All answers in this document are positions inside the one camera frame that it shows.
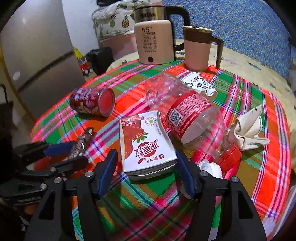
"kettle handle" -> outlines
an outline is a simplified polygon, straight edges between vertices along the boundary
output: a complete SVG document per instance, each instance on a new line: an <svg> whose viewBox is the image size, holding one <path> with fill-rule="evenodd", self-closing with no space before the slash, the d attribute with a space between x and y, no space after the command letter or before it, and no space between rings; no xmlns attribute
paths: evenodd
<svg viewBox="0 0 296 241"><path fill-rule="evenodd" d="M179 7L179 6L167 6L165 7L167 15L173 15L173 14L177 14L180 15L183 20L184 20L184 26L190 26L190 16L189 13L187 12L187 10L183 7ZM174 38L174 42L175 42L175 33L174 33L174 29L173 29L173 38ZM180 51L184 49L184 43L181 43L179 45L175 45L174 46L174 51Z"/></svg>

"blue gripper pad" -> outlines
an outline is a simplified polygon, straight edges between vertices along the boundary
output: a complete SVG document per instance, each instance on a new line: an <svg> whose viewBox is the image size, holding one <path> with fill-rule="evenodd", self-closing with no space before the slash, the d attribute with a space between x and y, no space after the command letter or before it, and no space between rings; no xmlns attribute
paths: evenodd
<svg viewBox="0 0 296 241"><path fill-rule="evenodd" d="M60 144L52 145L46 148L43 153L45 156L50 156L50 157L68 154L70 153L74 144L75 144L75 141L70 141L70 142L63 142Z"/></svg>
<svg viewBox="0 0 296 241"><path fill-rule="evenodd" d="M192 199L197 199L202 189L198 178L200 168L193 161L188 160L183 150L176 150L176 155L178 159L175 169L181 177L185 191Z"/></svg>
<svg viewBox="0 0 296 241"><path fill-rule="evenodd" d="M117 166L118 152L111 149L104 161L99 162L93 172L96 174L95 181L92 183L92 193L97 193L97 199L105 196L109 190L112 177Z"/></svg>

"red bottle cap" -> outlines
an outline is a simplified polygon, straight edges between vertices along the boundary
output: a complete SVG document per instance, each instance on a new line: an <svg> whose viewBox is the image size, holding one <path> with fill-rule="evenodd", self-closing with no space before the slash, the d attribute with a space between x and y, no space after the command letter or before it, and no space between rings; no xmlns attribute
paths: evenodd
<svg viewBox="0 0 296 241"><path fill-rule="evenodd" d="M102 116L108 117L115 107L115 94L111 89L102 90L98 99L99 112Z"/></svg>
<svg viewBox="0 0 296 241"><path fill-rule="evenodd" d="M233 145L216 163L221 167L222 173L229 171L240 162L242 153Z"/></svg>

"table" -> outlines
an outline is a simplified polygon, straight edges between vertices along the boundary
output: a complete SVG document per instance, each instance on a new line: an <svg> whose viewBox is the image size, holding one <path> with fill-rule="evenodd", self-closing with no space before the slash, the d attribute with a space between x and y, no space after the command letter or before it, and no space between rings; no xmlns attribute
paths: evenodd
<svg viewBox="0 0 296 241"><path fill-rule="evenodd" d="M94 142L85 153L92 169L104 160L108 150L119 150L119 119L147 111L144 81L165 71L175 76L190 73L183 60L169 64L147 66L137 60L128 62L84 86L108 86L116 96L116 106L107 119L77 114L69 106L69 95L49 109L36 122L32 141L60 143L77 139L87 127L97 132ZM243 152L240 166L234 167L226 178L237 173L257 208L265 226L273 226L287 198L291 170L290 135L283 107L270 92L251 84L223 69L210 66L200 74L218 91L214 104L229 126L237 115L263 104L264 127L261 136L271 143L265 147ZM172 138L174 145L180 146ZM142 183L131 183L122 172L119 160L110 192L97 205L105 230L111 240L179 240L184 237L192 217L193 200L180 193L181 182L174 173ZM220 206L213 220L213 232L218 226ZM82 239L77 200L73 198L73 219L78 239Z"/></svg>
<svg viewBox="0 0 296 241"><path fill-rule="evenodd" d="M177 45L182 42L183 39L176 39ZM217 45L212 44L209 58L210 64L216 64L216 55ZM185 51L178 51L177 57L185 58ZM126 61L132 61L138 58L138 52L128 54L114 61L107 69L107 72L124 64ZM292 89L288 86L287 81L277 72L262 65L260 62L225 47L223 48L220 67L273 93L278 98L284 107L288 120L291 134L292 167L296 172L296 122L294 121L296 118L296 98Z"/></svg>
<svg viewBox="0 0 296 241"><path fill-rule="evenodd" d="M96 73L93 71L92 73L89 73L88 75L84 76L85 81L89 81L92 78L95 78L97 75Z"/></svg>

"strawberry illustration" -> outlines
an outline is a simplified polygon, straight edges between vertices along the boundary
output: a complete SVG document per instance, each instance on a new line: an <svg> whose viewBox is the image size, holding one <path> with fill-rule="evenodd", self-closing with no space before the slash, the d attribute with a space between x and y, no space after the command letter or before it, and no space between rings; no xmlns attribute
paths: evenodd
<svg viewBox="0 0 296 241"><path fill-rule="evenodd" d="M147 138L147 134L148 133L145 133L145 131L142 128L138 128L135 126L123 127L123 135L124 139L126 140L134 140L140 143L141 140Z"/></svg>
<svg viewBox="0 0 296 241"><path fill-rule="evenodd" d="M127 159L133 152L131 140L124 140L124 159Z"/></svg>
<svg viewBox="0 0 296 241"><path fill-rule="evenodd" d="M146 160L145 157L142 157L139 161L138 161L138 164L140 164L142 161Z"/></svg>

